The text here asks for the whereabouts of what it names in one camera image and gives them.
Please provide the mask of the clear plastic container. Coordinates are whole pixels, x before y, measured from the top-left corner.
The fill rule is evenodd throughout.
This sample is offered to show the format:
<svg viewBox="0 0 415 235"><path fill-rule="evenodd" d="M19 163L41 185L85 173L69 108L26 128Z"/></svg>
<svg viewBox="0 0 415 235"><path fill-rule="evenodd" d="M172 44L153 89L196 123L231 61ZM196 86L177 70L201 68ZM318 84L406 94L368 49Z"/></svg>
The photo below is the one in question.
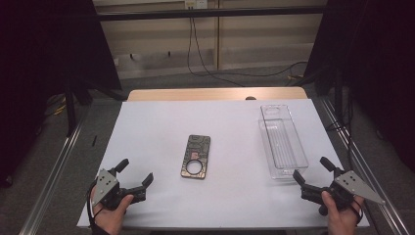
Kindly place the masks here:
<svg viewBox="0 0 415 235"><path fill-rule="evenodd" d="M288 179L295 170L303 173L308 169L308 160L287 105L261 106L258 126L273 179Z"/></svg>

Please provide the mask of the black curtain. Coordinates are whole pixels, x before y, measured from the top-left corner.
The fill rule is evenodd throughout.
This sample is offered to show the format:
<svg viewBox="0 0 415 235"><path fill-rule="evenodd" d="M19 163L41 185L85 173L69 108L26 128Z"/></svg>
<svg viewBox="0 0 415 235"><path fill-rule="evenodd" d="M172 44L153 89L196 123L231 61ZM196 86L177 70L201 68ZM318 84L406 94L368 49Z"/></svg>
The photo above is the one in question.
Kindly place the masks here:
<svg viewBox="0 0 415 235"><path fill-rule="evenodd" d="M415 172L415 0L327 0L305 76L337 75Z"/></svg>
<svg viewBox="0 0 415 235"><path fill-rule="evenodd" d="M0 187L28 152L62 95L88 105L88 91L121 88L93 0L0 0Z"/></svg>

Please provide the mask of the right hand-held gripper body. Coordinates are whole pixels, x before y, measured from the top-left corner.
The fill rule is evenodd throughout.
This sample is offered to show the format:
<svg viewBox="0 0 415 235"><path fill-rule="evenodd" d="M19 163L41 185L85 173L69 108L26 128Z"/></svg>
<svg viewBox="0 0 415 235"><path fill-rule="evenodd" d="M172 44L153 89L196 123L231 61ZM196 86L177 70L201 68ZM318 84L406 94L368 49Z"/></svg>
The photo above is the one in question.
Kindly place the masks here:
<svg viewBox="0 0 415 235"><path fill-rule="evenodd" d="M308 200L320 206L319 213L327 215L328 209L325 206L321 193L328 192L335 201L339 211L347 209L354 201L355 196L360 196L371 202L384 205L386 201L375 192L366 182L364 182L353 170L343 171L336 169L334 180L328 187L317 187L305 182L300 178L300 192L304 200Z"/></svg>

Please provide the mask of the light wooden table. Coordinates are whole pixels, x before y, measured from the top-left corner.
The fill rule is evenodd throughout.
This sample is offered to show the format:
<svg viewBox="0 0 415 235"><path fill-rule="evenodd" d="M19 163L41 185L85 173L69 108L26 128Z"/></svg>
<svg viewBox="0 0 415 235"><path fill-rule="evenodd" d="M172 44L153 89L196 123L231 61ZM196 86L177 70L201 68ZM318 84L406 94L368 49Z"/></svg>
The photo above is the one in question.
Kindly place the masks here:
<svg viewBox="0 0 415 235"><path fill-rule="evenodd" d="M231 87L136 89L129 93L127 101L245 100L248 96L254 96L257 100L307 98L304 89L301 87Z"/></svg>

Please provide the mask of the white table mat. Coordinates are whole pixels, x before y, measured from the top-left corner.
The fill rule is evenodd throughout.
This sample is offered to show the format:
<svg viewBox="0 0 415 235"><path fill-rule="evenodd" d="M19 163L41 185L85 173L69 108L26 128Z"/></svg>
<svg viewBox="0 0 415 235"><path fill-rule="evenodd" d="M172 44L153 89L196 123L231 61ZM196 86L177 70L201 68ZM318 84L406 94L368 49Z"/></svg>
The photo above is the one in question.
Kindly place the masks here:
<svg viewBox="0 0 415 235"><path fill-rule="evenodd" d="M292 178L271 177L258 122L261 101L125 102L103 168L129 161L118 180L154 181L130 206L124 227L151 230L257 230L324 227L316 204ZM210 137L205 179L181 176L189 135Z"/></svg>

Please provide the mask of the black metal stand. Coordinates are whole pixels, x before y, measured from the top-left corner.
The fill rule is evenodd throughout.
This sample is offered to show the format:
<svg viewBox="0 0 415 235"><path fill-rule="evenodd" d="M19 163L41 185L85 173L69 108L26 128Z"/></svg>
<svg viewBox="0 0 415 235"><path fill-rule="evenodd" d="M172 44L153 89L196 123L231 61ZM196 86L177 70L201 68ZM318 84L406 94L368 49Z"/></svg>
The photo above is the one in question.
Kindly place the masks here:
<svg viewBox="0 0 415 235"><path fill-rule="evenodd" d="M335 78L335 117L338 127L344 126L344 112L343 112L343 75L340 70L336 71Z"/></svg>
<svg viewBox="0 0 415 235"><path fill-rule="evenodd" d="M82 106L88 106L92 103L93 98L89 93L89 81L80 79L67 79L65 82L65 98L68 116L68 134L70 137L77 126L74 100L77 100Z"/></svg>

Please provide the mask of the person's left hand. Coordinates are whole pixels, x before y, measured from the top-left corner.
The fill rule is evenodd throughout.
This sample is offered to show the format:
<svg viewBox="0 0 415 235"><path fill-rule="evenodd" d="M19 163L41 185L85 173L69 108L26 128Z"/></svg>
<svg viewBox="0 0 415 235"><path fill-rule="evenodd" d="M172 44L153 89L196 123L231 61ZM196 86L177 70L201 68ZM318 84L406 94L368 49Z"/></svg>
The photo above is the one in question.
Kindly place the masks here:
<svg viewBox="0 0 415 235"><path fill-rule="evenodd" d="M122 229L124 215L132 200L132 195L125 196L114 211L104 209L101 204L96 205L92 208L94 214L93 225L101 227L110 235L119 235Z"/></svg>

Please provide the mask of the person's right hand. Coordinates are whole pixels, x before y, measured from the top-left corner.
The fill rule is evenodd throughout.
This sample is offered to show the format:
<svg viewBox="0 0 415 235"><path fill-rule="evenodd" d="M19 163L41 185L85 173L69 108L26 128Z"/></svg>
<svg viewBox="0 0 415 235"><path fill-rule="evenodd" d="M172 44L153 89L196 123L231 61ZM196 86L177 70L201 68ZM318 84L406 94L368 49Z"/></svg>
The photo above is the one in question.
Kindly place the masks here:
<svg viewBox="0 0 415 235"><path fill-rule="evenodd" d="M355 196L352 209L338 211L335 201L327 191L323 191L321 197L328 209L328 235L354 235L364 199Z"/></svg>

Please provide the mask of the white wall socket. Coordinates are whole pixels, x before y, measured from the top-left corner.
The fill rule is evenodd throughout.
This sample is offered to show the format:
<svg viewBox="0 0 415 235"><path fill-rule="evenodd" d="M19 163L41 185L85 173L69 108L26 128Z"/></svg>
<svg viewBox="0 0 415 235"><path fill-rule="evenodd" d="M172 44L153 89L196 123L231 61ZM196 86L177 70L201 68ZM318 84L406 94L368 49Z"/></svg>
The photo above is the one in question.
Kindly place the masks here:
<svg viewBox="0 0 415 235"><path fill-rule="evenodd" d="M208 0L184 0L187 10L204 10L208 7Z"/></svg>

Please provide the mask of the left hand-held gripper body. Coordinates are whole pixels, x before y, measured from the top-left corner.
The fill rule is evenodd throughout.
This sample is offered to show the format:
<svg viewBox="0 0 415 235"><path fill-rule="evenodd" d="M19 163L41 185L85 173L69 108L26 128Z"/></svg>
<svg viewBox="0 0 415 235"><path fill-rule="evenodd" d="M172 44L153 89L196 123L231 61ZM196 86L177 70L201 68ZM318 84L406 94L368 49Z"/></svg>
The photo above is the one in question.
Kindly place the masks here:
<svg viewBox="0 0 415 235"><path fill-rule="evenodd" d="M92 205L101 204L106 210L114 211L120 205L120 202L126 195L132 195L132 204L143 202L146 200L146 186L125 189L119 186L116 175L121 169L113 167L110 170L101 169L95 186L95 193L92 198Z"/></svg>

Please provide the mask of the metal floor rail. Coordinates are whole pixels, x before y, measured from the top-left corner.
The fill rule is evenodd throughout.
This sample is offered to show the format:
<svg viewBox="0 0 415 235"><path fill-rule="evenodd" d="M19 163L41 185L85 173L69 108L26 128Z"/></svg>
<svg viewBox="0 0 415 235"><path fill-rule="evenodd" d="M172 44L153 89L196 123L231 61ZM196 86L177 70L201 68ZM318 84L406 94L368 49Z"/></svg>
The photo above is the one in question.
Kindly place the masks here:
<svg viewBox="0 0 415 235"><path fill-rule="evenodd" d="M404 224L404 221L402 220L398 210L390 200L389 196L381 186L378 179L375 177L372 169L364 159L364 156L358 149L357 145L352 140L351 132L347 129L346 125L341 124L340 120L336 117L334 106L330 100L327 97L323 97L320 99L320 102L324 107L328 118L332 122L330 127L336 130L337 134L346 147L348 165L357 170L362 178L367 182L367 184L371 186L372 189L385 200L385 203L383 205L378 205L378 208L380 209L384 219L392 230L392 234L411 235L410 230Z"/></svg>
<svg viewBox="0 0 415 235"><path fill-rule="evenodd" d="M27 219L25 220L19 235L36 235L38 228L43 220L44 214L50 205L62 173L67 165L74 145L77 142L86 116L86 113L82 113L79 116L78 122L75 124L73 131L66 138L64 146L58 155L55 164L46 180L46 183L36 199L34 206L32 207Z"/></svg>

